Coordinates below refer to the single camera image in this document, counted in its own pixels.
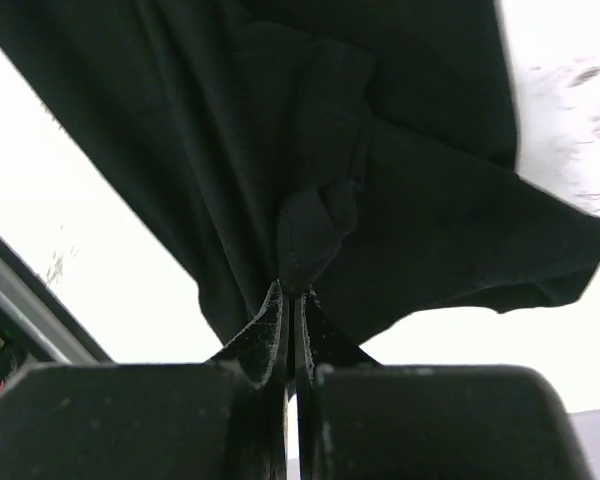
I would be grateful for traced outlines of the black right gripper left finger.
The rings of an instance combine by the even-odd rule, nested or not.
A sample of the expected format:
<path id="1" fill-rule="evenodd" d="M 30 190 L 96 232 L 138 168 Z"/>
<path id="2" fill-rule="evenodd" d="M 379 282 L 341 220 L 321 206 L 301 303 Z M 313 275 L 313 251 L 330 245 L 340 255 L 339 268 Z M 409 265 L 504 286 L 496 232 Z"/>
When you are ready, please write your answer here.
<path id="1" fill-rule="evenodd" d="M 0 480 L 282 479 L 288 301 L 199 364 L 30 367 L 0 397 Z"/>

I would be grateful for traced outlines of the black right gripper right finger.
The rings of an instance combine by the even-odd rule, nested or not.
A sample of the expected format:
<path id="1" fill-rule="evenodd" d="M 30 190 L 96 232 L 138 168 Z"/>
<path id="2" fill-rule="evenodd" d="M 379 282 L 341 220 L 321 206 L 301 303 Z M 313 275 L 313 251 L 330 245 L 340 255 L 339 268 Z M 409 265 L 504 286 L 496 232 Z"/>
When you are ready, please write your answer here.
<path id="1" fill-rule="evenodd" d="M 305 479 L 588 479 L 556 391 L 511 365 L 384 366 L 294 303 Z"/>

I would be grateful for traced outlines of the black t-shirt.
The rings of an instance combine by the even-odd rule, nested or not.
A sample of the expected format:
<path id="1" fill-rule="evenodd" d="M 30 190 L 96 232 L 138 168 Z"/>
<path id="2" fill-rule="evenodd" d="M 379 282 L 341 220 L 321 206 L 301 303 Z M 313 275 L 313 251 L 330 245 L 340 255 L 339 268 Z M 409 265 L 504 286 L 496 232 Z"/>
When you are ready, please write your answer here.
<path id="1" fill-rule="evenodd" d="M 491 1 L 0 1 L 0 47 L 222 341 L 274 281 L 363 343 L 600 264 L 600 218 L 517 174 Z"/>

